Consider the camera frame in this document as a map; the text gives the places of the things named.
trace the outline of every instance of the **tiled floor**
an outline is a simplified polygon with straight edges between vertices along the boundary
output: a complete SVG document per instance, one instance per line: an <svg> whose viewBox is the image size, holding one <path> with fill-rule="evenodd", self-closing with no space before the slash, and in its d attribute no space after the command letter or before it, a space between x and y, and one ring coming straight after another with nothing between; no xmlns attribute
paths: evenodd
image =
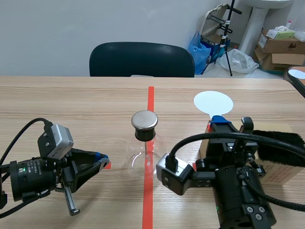
<svg viewBox="0 0 305 229"><path fill-rule="evenodd" d="M260 69L256 69L249 74L232 72L233 76L230 76L230 72L226 69L217 67L214 63L210 64L205 70L203 75L195 75L196 78L264 78L264 79L283 79L278 75L265 73Z"/></svg>

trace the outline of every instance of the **wooden table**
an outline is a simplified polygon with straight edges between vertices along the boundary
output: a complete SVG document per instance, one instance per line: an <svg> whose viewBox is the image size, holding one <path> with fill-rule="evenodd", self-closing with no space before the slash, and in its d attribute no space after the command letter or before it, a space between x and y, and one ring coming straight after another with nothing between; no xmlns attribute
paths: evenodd
<svg viewBox="0 0 305 229"><path fill-rule="evenodd" d="M196 94L216 90L230 96L231 121L250 116L255 122L288 123L305 137L305 100L284 80L181 79L181 78L89 78L0 77L0 152L31 119L45 117L68 127L74 147L109 155L110 170L87 182L74 200L81 213L69 216L64 195L52 192L17 213L1 219L0 228L44 229L141 229L143 178L130 177L126 168L126 145L134 134L132 115L147 108L148 86L155 87L157 133L168 150L190 135L205 130L209 116L193 104ZM42 124L35 124L20 138L7 157L12 160L39 156L37 139ZM198 158L200 142L178 152L188 163ZM305 204L305 172L282 187L265 186L267 194ZM9 203L15 206L10 181L3 184ZM155 178L153 189L155 229L216 229L219 227L212 189L189 189L175 195ZM305 213L272 205L278 223L274 229L303 229Z"/></svg>

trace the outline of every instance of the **sink pedestal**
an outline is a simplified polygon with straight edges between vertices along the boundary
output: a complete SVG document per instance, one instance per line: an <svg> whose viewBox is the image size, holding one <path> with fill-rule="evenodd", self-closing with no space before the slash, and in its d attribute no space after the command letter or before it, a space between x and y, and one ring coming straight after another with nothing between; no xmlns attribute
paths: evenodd
<svg viewBox="0 0 305 229"><path fill-rule="evenodd" d="M269 9L253 7L239 50L251 56L254 52Z"/></svg>

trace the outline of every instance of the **red tape line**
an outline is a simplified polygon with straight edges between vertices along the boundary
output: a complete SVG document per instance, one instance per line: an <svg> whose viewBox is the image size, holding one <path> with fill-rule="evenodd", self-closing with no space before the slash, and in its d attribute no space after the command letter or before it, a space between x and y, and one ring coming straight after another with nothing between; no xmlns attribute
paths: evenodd
<svg viewBox="0 0 305 229"><path fill-rule="evenodd" d="M109 164L106 165L104 169L111 169L111 162L109 162Z"/></svg>
<svg viewBox="0 0 305 229"><path fill-rule="evenodd" d="M154 111L154 87L148 87L147 110ZM150 163L145 158L142 229L153 229L153 176L150 176L154 170L152 141L147 142L147 155Z"/></svg>

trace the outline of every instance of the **white round sign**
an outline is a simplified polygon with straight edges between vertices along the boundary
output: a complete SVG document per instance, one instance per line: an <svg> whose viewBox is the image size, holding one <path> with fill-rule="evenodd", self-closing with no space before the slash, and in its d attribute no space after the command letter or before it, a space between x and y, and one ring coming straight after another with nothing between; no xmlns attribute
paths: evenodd
<svg viewBox="0 0 305 229"><path fill-rule="evenodd" d="M195 106L210 115L224 115L233 109L232 99L221 92L207 91L197 94L194 98Z"/></svg>
<svg viewBox="0 0 305 229"><path fill-rule="evenodd" d="M290 69L288 71L288 73L295 78L302 79L302 80L305 79L305 73L300 70Z"/></svg>

